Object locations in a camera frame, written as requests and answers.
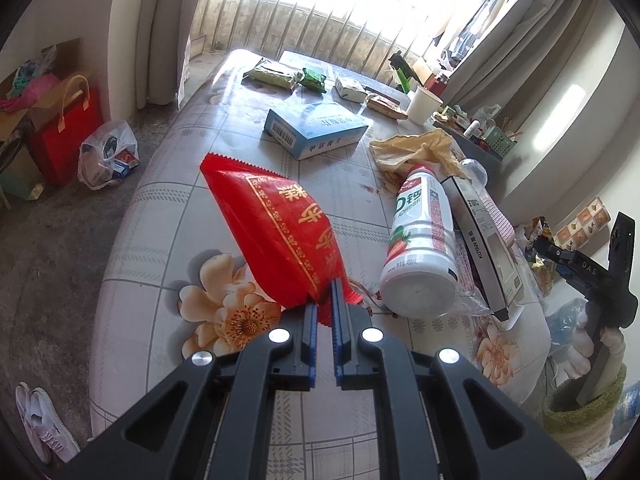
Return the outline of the grey curtain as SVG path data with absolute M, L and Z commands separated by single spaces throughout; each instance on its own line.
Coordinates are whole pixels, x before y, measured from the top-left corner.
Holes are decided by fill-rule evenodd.
M 442 99 L 473 114 L 500 106 L 520 128 L 577 48 L 598 0 L 515 0 L 449 77 Z

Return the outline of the red paper gift bag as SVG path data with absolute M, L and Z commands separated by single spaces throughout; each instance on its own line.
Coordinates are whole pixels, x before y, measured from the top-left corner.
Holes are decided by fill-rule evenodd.
M 60 81 L 30 109 L 27 144 L 44 180 L 64 186 L 76 174 L 79 149 L 103 124 L 100 92 L 78 72 Z

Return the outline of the green perforated utensil holder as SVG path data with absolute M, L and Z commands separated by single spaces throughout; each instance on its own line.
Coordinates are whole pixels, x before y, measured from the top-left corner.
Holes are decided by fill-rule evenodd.
M 504 159 L 516 145 L 516 142 L 497 126 L 488 127 L 483 133 L 483 140 L 500 159 Z

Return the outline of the brown cardboard box with clothes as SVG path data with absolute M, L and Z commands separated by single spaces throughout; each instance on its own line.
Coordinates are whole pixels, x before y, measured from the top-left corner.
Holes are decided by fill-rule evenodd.
M 1 83 L 1 141 L 9 139 L 21 122 L 35 128 L 51 117 L 62 98 L 64 81 L 78 72 L 81 39 L 43 48 Z

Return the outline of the pink knitted cloth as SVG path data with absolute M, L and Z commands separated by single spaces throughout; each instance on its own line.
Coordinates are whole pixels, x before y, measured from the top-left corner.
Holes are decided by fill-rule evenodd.
M 490 215 L 491 220 L 494 222 L 494 225 L 501 238 L 503 239 L 504 244 L 506 244 L 506 247 L 511 247 L 515 240 L 515 231 L 511 222 L 501 212 L 501 210 L 498 208 L 498 206 L 486 190 L 480 191 L 480 200 L 488 211 L 488 214 Z

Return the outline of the red snack bag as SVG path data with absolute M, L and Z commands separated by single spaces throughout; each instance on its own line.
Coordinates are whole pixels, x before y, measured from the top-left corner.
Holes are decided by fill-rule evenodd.
M 350 287 L 331 222 L 301 184 L 276 172 L 209 153 L 201 173 L 257 284 L 285 308 L 318 304 L 318 322 L 332 324 L 331 283 Z

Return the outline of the blue white medicine box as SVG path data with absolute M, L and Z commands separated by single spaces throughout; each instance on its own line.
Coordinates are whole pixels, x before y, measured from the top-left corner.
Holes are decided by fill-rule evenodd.
M 282 103 L 265 121 L 265 132 L 298 160 L 357 144 L 368 128 L 366 118 L 333 102 Z

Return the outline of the clear plastic wrapper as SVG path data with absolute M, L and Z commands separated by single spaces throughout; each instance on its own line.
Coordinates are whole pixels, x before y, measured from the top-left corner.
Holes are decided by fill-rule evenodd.
M 448 276 L 454 281 L 454 300 L 446 307 L 446 314 L 486 316 L 491 314 L 483 292 L 473 276 L 473 266 L 460 233 L 453 230 L 445 235 Z

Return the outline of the small white box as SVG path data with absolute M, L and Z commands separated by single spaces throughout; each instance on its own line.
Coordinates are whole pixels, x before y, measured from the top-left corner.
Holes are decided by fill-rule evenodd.
M 338 96 L 348 102 L 362 104 L 367 101 L 368 92 L 362 84 L 350 77 L 338 76 L 334 81 L 334 89 Z

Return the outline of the white sneakers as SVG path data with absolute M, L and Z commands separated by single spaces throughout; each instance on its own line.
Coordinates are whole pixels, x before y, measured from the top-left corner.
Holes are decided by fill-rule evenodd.
M 20 382 L 14 398 L 26 437 L 41 463 L 49 465 L 53 455 L 68 463 L 80 452 L 78 442 L 43 388 L 32 389 L 26 382 Z

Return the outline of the small green snack packet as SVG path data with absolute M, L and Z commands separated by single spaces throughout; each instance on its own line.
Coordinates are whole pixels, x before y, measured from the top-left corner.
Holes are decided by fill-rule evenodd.
M 303 77 L 299 83 L 308 90 L 326 93 L 326 75 L 318 70 L 304 67 Z

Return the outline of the green woven basket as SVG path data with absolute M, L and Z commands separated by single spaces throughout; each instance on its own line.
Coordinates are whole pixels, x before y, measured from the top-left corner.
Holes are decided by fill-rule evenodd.
M 576 462 L 587 463 L 591 455 L 608 446 L 626 374 L 626 365 L 623 364 L 612 385 L 584 406 L 570 403 L 568 382 L 564 382 L 544 399 L 544 430 Z

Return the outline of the white strawberry milk bottle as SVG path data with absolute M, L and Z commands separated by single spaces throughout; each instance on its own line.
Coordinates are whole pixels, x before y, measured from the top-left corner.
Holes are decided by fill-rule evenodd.
M 454 307 L 458 269 L 454 258 L 454 218 L 434 169 L 414 165 L 397 198 L 381 298 L 405 318 L 437 318 Z

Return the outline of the brown torn cardboard packet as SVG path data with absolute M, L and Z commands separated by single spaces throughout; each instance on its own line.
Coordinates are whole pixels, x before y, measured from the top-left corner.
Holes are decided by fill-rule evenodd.
M 397 104 L 384 98 L 384 96 L 378 96 L 377 94 L 369 94 L 366 101 L 367 108 L 374 110 L 381 115 L 392 118 L 395 120 L 406 120 L 408 114 L 402 110 Z

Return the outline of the green pale snack packet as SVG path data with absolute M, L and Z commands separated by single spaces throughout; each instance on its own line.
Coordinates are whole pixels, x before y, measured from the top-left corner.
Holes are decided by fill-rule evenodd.
M 244 79 L 260 81 L 288 91 L 293 91 L 303 76 L 299 70 L 270 58 L 261 58 L 254 67 L 243 74 Z

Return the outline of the grey side cabinet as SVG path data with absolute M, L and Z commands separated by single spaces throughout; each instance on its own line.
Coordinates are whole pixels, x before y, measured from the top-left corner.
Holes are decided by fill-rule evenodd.
M 478 145 L 474 144 L 471 140 L 467 139 L 465 136 L 454 131 L 453 128 L 445 126 L 440 122 L 433 122 L 433 126 L 435 128 L 441 128 L 442 130 L 449 133 L 450 136 L 456 140 L 459 145 L 460 151 L 465 154 L 466 158 L 476 159 L 487 171 L 488 174 L 488 188 L 491 188 L 495 183 L 498 182 L 498 177 L 500 177 L 501 170 L 501 160 L 498 159 L 493 154 L 490 154 L 480 148 Z

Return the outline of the yellow cloth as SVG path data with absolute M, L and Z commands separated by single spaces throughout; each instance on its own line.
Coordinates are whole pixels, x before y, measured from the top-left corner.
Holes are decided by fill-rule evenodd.
M 468 178 L 460 165 L 465 154 L 457 141 L 439 128 L 412 136 L 398 134 L 386 140 L 371 140 L 369 151 L 390 192 L 397 192 L 410 168 L 420 164 L 433 167 L 439 181 Z

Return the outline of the clear plastic dome lid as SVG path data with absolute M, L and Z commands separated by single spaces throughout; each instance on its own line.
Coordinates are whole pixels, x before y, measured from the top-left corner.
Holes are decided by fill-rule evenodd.
M 472 187 L 479 193 L 486 188 L 488 183 L 488 173 L 484 166 L 476 159 L 466 158 L 460 162 L 460 168 L 472 184 Z

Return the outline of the white paper cup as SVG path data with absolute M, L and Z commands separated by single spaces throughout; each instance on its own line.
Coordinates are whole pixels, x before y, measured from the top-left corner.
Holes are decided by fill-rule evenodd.
M 410 122 L 422 126 L 431 114 L 442 107 L 442 100 L 424 87 L 416 88 L 409 104 L 407 115 Z

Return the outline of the floral tablecloth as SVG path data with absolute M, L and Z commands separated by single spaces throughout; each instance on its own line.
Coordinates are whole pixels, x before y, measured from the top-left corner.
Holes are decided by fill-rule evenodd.
M 94 323 L 94 440 L 66 479 L 551 479 L 580 468 L 527 416 L 549 349 L 540 307 L 500 333 L 391 304 L 384 269 L 442 190 L 383 197 L 367 143 L 317 141 L 329 96 L 251 84 L 231 52 L 134 192 Z M 288 124 L 268 133 L 270 112 Z

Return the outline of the white plastic shopping bag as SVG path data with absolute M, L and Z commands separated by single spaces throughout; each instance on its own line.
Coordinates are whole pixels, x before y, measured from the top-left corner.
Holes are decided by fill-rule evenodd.
M 77 177 L 90 190 L 117 186 L 140 164 L 138 141 L 128 122 L 106 122 L 82 142 Z

